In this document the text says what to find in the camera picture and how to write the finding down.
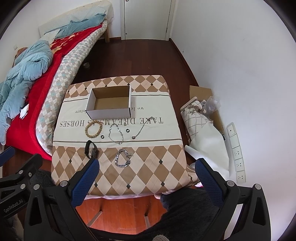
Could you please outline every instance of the door frame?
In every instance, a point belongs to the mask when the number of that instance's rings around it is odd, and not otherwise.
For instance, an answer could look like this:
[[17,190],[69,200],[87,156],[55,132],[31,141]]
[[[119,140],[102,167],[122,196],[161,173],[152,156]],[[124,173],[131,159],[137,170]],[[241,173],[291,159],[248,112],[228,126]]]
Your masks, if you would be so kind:
[[[125,15],[124,15],[124,1],[125,0],[120,0],[120,32],[121,32],[121,40],[126,39],[125,35]],[[173,23],[173,17],[174,17],[174,12],[175,12],[175,7],[176,7],[176,0],[172,0],[171,5],[170,5],[170,14],[168,16],[168,28],[167,32],[165,34],[165,40],[169,40],[170,38],[170,32],[172,29],[172,23]]]

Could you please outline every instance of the argyle tablecloth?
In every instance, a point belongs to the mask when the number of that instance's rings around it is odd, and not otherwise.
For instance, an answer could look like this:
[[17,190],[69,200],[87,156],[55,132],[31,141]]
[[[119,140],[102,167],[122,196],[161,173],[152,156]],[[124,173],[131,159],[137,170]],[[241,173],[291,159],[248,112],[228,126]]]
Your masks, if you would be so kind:
[[[63,180],[69,180],[88,162],[84,154],[87,139],[84,129],[90,120],[83,108],[90,90],[94,87],[116,85],[131,86],[134,114],[130,119],[101,120],[104,123],[102,133],[105,138],[92,139],[99,150],[100,171],[89,190],[88,198],[118,199],[170,193],[197,183],[199,180],[195,171],[186,163],[168,86],[159,75],[113,77],[69,87],[54,132],[51,169],[54,182],[59,184]],[[139,117],[143,115],[147,118],[146,115],[150,113],[157,116],[156,120],[147,123],[137,139],[132,140],[132,133],[137,133],[136,130],[139,130],[145,120]],[[126,127],[131,130],[130,136],[129,133],[123,133],[125,141],[122,145],[115,144],[108,138],[112,123],[117,123],[121,130]],[[112,134],[118,132],[116,127],[113,131]],[[131,164],[124,168],[115,165],[115,155],[122,148],[132,155]],[[124,153],[120,155],[119,163],[125,163],[123,155]]]

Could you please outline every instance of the chain bracelet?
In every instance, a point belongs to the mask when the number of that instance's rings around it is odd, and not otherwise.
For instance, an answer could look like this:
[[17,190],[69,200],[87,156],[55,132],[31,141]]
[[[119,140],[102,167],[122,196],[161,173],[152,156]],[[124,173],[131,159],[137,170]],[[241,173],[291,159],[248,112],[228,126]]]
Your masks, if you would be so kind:
[[136,137],[141,133],[141,131],[142,131],[143,127],[145,126],[145,124],[148,123],[148,121],[150,121],[150,120],[155,121],[155,118],[154,118],[153,116],[151,116],[150,118],[148,118],[147,121],[143,124],[143,126],[142,126],[141,130],[138,132],[138,134],[135,135],[135,136],[132,136],[132,139],[133,139],[133,140],[136,139]]
[[[117,127],[117,129],[118,129],[118,131],[120,132],[120,135],[121,135],[121,137],[122,137],[122,141],[120,141],[120,142],[116,142],[116,141],[114,141],[114,140],[110,137],[112,126],[116,126],[116,127]],[[119,126],[118,126],[117,124],[115,124],[115,123],[113,123],[113,124],[110,126],[110,128],[109,128],[109,138],[110,138],[111,141],[115,142],[115,143],[118,144],[118,145],[121,145],[121,144],[123,143],[123,134],[122,134],[121,130],[119,129]]]
[[[126,155],[126,157],[128,158],[128,160],[126,161],[125,164],[122,164],[122,165],[121,165],[121,164],[118,164],[118,158],[119,158],[119,155],[120,155],[122,152],[124,152],[124,154]],[[125,150],[125,149],[120,149],[120,150],[118,151],[118,153],[116,154],[116,156],[115,156],[115,165],[118,166],[118,167],[127,167],[127,166],[129,166],[130,163],[131,163],[131,156],[132,156],[132,155],[129,155],[128,152],[127,152],[127,150]]]

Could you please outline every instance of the silver bolt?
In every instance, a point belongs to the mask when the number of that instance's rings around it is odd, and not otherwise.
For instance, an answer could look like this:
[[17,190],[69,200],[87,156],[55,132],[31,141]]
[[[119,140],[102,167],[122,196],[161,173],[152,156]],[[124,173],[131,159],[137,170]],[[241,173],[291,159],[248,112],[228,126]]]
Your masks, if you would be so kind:
[[261,186],[259,184],[255,184],[255,188],[260,190],[261,189]]
[[67,185],[68,185],[68,182],[67,181],[61,181],[61,183],[60,183],[60,186],[61,187],[65,187]]
[[234,182],[233,181],[227,181],[227,185],[230,186],[230,187],[233,187],[234,186]]
[[33,188],[34,188],[34,190],[38,190],[39,187],[40,187],[40,185],[39,184],[36,184]]

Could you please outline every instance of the wooden bead bracelet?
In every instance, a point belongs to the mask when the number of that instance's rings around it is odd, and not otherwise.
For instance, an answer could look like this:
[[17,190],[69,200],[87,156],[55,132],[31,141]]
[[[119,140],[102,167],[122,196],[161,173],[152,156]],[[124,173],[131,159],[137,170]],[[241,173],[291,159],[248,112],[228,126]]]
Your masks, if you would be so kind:
[[[95,135],[91,136],[91,135],[89,135],[88,130],[89,130],[90,126],[93,125],[93,124],[95,124],[95,123],[97,123],[97,124],[100,125],[100,129],[98,130],[98,132],[97,132]],[[100,121],[98,121],[98,120],[93,120],[91,123],[89,123],[89,124],[86,126],[86,128],[85,128],[85,134],[86,134],[89,138],[96,138],[96,137],[98,137],[98,136],[100,135],[102,129],[103,129],[103,123],[100,122]]]

